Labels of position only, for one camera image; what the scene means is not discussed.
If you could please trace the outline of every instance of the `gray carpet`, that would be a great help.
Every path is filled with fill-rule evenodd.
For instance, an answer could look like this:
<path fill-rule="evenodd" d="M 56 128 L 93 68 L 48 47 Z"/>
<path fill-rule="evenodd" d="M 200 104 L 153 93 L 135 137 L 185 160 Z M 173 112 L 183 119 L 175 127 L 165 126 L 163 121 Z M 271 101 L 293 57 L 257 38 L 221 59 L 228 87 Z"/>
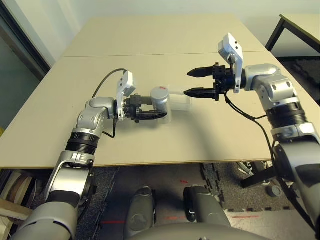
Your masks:
<path fill-rule="evenodd" d="M 202 175 L 212 189 L 212 193 L 219 196 L 223 209 L 231 212 L 260 212 L 293 209 L 293 206 L 282 193 L 279 197 L 271 197 L 263 185 L 256 185 L 243 189 L 240 181 L 248 176 L 238 170 L 236 163 L 203 164 Z"/>

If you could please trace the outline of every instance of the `wooden table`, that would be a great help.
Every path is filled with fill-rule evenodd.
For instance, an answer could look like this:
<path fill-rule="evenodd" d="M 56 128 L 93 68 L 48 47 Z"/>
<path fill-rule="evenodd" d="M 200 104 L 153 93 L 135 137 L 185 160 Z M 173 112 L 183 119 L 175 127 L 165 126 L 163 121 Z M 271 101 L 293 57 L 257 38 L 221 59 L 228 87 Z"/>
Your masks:
<path fill-rule="evenodd" d="M 218 43 L 227 33 L 244 52 L 266 51 L 233 14 L 192 14 L 92 18 L 63 56 L 218 53 Z"/>
<path fill-rule="evenodd" d="M 223 38 L 225 33 L 222 32 L 219 37 L 212 38 L 215 39 L 215 42 L 212 41 L 212 51 L 217 49 L 218 42 Z M 115 48 L 122 49 L 122 44 L 114 45 L 112 51 Z M 85 102 L 103 77 L 116 68 L 132 71 L 138 82 L 135 92 L 149 96 L 150 90 L 156 86 L 169 86 L 181 91 L 193 87 L 210 88 L 213 85 L 211 77 L 192 78 L 186 76 L 187 72 L 217 61 L 225 64 L 218 53 L 66 56 L 68 52 L 71 51 L 67 50 L 64 57 L 53 66 L 0 138 L 2 168 L 53 167 L 66 147 Z M 247 48 L 244 64 L 262 63 L 277 65 L 288 76 L 296 87 L 308 119 L 320 131 L 320 108 L 306 91 L 270 52 L 249 51 Z M 98 95 L 115 97 L 120 76 L 119 73 L 108 79 Z M 255 92 L 231 92 L 229 97 L 247 113 L 264 115 Z M 271 127 L 268 120 L 262 119 L 260 122 L 269 133 Z M 260 128 L 234 112 L 223 99 L 219 102 L 192 99 L 191 111 L 174 111 L 170 124 L 161 125 L 157 121 L 137 124 L 129 119 L 119 122 L 116 138 L 101 137 L 94 165 L 238 162 L 269 158 L 268 146 Z"/>
<path fill-rule="evenodd" d="M 280 14 L 280 21 L 265 45 L 271 51 L 284 29 L 288 29 L 320 53 L 320 14 Z"/>

